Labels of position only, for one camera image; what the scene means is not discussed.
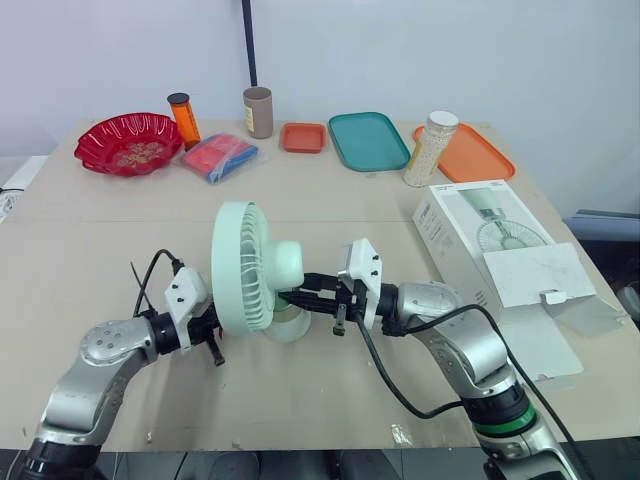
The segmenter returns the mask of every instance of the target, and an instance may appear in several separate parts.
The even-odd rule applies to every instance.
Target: orange tray
[[[327,131],[319,123],[285,123],[282,148],[294,153],[320,153],[327,142]]]
[[[423,130],[424,127],[414,130],[415,141],[420,139]],[[438,168],[456,183],[509,180],[516,173],[516,167],[507,157],[464,123],[458,125],[458,130],[442,152]]]

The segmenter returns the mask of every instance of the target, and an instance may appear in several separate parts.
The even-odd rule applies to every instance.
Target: jar of white beads
[[[429,183],[429,177],[438,168],[440,155],[456,132],[458,123],[458,117],[451,112],[438,110],[429,114],[420,141],[416,142],[403,174],[407,185],[424,187]]]

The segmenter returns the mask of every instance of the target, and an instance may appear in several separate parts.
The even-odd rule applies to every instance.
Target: teal tray
[[[329,133],[342,163],[353,170],[399,170],[409,162],[409,150],[382,113],[336,115],[329,120]]]

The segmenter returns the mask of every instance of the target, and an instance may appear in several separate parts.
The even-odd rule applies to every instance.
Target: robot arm
[[[76,361],[56,385],[27,454],[23,479],[85,479],[100,454],[129,381],[159,355],[214,339],[216,312],[200,275],[177,272],[165,292],[171,313],[109,321],[82,339]]]
[[[411,334],[424,344],[460,397],[489,456],[485,472],[490,479],[578,480],[568,457],[518,382],[506,345],[489,323],[476,318],[477,312],[442,321],[443,315],[461,306],[455,291],[438,283],[399,287],[379,283],[382,265],[369,242],[359,240],[346,248],[337,277],[307,274],[301,290],[280,296],[301,308],[332,314],[336,335],[344,335],[345,321],[356,321],[364,330],[372,323],[365,319],[373,309],[382,317],[385,335]],[[334,291],[335,298],[319,297],[316,292],[320,290]],[[472,309],[483,310],[479,306],[460,310]]]

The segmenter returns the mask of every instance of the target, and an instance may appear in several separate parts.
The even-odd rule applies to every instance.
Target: beige table
[[[211,231],[223,201],[253,200],[274,237],[301,242],[305,270],[335,273],[340,247],[368,237],[388,282],[439,275],[410,216],[422,194],[398,172],[346,169],[332,145],[320,155],[278,148],[277,136],[257,144],[265,161],[211,186],[180,165],[149,177],[120,179],[86,171],[73,157],[79,125],[51,156],[0,226],[3,335],[0,340],[0,448],[24,448],[57,379],[92,325],[128,318],[136,296],[129,259],[144,269],[169,248],[208,274]],[[406,144],[414,124],[399,124]],[[502,146],[487,125],[479,131]],[[203,133],[244,135],[240,122],[202,121]],[[446,179],[440,174],[434,182]],[[598,292],[615,297],[522,171],[511,180],[557,241],[577,245]],[[162,306],[168,266],[157,270],[151,298]],[[421,421],[387,391],[353,325],[344,338],[316,316],[310,332],[290,345],[262,335],[225,337],[227,363],[215,368],[205,347],[161,358],[131,382],[106,445],[108,450],[377,448],[397,446],[398,426],[416,447],[476,445],[464,412]],[[560,327],[585,372],[575,387],[548,395],[577,439],[640,433],[640,335],[630,321],[586,339]],[[455,398],[424,347],[413,338],[373,333],[394,380],[420,408]]]

